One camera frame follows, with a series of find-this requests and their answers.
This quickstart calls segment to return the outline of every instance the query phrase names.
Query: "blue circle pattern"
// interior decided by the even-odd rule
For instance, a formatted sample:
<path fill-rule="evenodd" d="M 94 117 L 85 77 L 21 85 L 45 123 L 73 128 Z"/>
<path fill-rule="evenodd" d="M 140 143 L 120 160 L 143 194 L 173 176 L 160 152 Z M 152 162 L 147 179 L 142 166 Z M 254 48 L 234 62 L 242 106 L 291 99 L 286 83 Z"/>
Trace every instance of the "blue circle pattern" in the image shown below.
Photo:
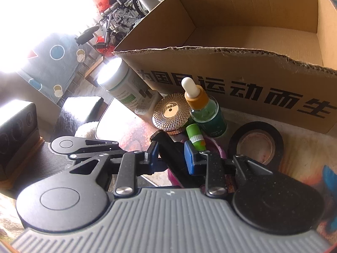
<path fill-rule="evenodd" d="M 64 49 L 63 47 L 61 47 L 60 45 L 56 45 L 52 48 L 52 50 L 50 51 L 50 56 L 54 59 L 54 60 L 59 60 L 63 57 L 64 55 Z"/>
<path fill-rule="evenodd" d="M 42 85 L 40 82 L 38 82 L 35 79 L 30 79 L 29 80 L 29 84 L 32 85 L 34 88 L 36 88 L 37 90 L 40 90 L 42 88 Z"/>

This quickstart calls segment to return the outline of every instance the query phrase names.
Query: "white fluffy fabric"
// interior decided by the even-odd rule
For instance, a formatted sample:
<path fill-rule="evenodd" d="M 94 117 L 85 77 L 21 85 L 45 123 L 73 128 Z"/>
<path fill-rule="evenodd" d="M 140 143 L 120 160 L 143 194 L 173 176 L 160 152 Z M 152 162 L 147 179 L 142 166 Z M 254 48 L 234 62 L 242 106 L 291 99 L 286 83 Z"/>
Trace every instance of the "white fluffy fabric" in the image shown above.
<path fill-rule="evenodd" d="M 89 122 L 81 125 L 76 133 L 75 137 L 95 139 L 95 131 L 97 128 L 98 122 Z"/>

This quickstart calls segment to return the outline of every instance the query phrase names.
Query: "gold patterned lid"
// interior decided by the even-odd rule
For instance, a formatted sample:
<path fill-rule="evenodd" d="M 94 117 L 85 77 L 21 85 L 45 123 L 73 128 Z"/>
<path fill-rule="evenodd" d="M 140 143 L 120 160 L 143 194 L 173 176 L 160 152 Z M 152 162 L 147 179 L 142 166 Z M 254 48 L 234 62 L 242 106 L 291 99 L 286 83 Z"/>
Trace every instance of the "gold patterned lid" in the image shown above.
<path fill-rule="evenodd" d="M 183 126 L 190 117 L 190 107 L 182 93 L 172 93 L 156 105 L 152 121 L 155 127 L 169 134 L 183 132 Z"/>

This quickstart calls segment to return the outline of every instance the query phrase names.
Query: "green glass bottle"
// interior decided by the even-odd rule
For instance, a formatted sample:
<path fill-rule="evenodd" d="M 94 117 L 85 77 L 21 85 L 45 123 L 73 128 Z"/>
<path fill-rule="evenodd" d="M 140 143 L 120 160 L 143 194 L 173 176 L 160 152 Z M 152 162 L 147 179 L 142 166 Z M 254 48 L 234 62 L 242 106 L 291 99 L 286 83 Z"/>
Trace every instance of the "green glass bottle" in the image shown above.
<path fill-rule="evenodd" d="M 181 84 L 185 89 L 185 99 L 191 107 L 191 117 L 200 129 L 209 137 L 224 134 L 227 124 L 222 117 L 218 102 L 212 96 L 208 96 L 190 77 L 184 78 Z"/>

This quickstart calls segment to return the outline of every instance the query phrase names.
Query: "white bottle cap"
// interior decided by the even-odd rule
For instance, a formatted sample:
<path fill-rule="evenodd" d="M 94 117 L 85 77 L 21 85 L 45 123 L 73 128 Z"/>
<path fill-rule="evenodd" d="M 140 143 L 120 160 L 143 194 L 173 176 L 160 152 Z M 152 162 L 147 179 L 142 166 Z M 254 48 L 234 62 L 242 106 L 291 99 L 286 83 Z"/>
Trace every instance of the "white bottle cap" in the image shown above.
<path fill-rule="evenodd" d="M 188 98 L 196 98 L 200 94 L 200 89 L 197 88 L 194 81 L 190 77 L 185 77 L 181 81 L 181 85 L 186 91 Z"/>
<path fill-rule="evenodd" d="M 99 72 L 97 83 L 106 90 L 111 90 L 117 86 L 127 75 L 129 65 L 119 57 L 112 59 Z"/>

